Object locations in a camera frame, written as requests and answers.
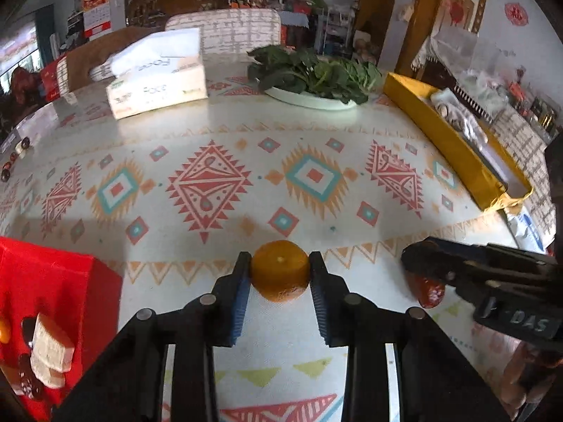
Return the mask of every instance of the orange fruit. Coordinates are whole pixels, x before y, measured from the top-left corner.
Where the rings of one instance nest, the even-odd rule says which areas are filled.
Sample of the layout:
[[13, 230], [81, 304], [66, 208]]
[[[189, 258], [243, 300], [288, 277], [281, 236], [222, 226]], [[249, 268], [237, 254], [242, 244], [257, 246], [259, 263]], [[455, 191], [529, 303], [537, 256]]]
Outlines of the orange fruit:
[[284, 302], [300, 296], [309, 285], [309, 257], [291, 241], [272, 241], [252, 257], [252, 285], [269, 301]]
[[0, 343], [8, 344], [12, 338], [12, 329], [8, 319], [0, 317]]

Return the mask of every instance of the spinach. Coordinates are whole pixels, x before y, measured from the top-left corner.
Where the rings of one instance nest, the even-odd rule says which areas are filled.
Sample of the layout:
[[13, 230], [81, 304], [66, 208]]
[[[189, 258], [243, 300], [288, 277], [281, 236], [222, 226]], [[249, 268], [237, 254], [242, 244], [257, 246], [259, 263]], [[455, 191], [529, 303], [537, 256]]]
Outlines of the spinach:
[[248, 77], [258, 79], [264, 91], [272, 87], [290, 92], [309, 92], [321, 98], [365, 103], [382, 77], [372, 63], [345, 58], [320, 60], [312, 49], [287, 52], [281, 46], [259, 47], [248, 53], [258, 63], [248, 66]]

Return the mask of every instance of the yellow box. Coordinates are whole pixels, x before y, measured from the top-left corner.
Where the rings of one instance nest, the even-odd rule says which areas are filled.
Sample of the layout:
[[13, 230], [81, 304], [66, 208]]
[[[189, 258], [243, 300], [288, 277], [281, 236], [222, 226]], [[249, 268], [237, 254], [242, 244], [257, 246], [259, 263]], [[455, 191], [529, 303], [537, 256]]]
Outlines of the yellow box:
[[506, 187], [483, 164], [458, 132], [420, 99], [430, 98], [434, 92], [437, 92], [437, 89], [431, 85], [394, 73], [388, 74], [384, 85], [384, 93], [417, 124], [440, 150], [480, 209], [491, 211], [523, 203], [531, 195], [533, 187], [508, 152], [487, 129], [483, 128], [489, 138], [489, 146], [502, 158], [525, 187], [527, 193], [519, 198], [511, 198], [506, 192]]

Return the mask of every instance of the red calendar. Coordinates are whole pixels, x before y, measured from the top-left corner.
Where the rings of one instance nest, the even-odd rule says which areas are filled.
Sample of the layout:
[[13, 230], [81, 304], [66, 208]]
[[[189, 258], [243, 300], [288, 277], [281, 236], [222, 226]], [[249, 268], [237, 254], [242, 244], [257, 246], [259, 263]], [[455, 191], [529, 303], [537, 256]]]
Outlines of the red calendar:
[[83, 0], [83, 9], [86, 38], [111, 29], [110, 0]]

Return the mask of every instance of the patterned tablecloth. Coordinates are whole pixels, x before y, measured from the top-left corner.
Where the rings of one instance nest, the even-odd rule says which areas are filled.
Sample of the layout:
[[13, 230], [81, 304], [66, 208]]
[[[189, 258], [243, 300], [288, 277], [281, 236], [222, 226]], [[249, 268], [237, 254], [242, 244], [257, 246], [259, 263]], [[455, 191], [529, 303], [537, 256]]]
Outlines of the patterned tablecloth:
[[[246, 67], [209, 61], [209, 100], [120, 121], [104, 84], [50, 104], [20, 128], [33, 148], [3, 188], [2, 233], [93, 254], [124, 275], [120, 326], [143, 307], [183, 307], [238, 252], [275, 239], [321, 251], [350, 290], [402, 312], [416, 304], [399, 262], [409, 243], [514, 246], [387, 97], [300, 108], [258, 94]], [[495, 387], [516, 341], [477, 328], [471, 311], [447, 292], [430, 314]], [[340, 419], [346, 350], [324, 345], [309, 290], [274, 304], [252, 289], [243, 336], [216, 350], [215, 368], [225, 422]]]

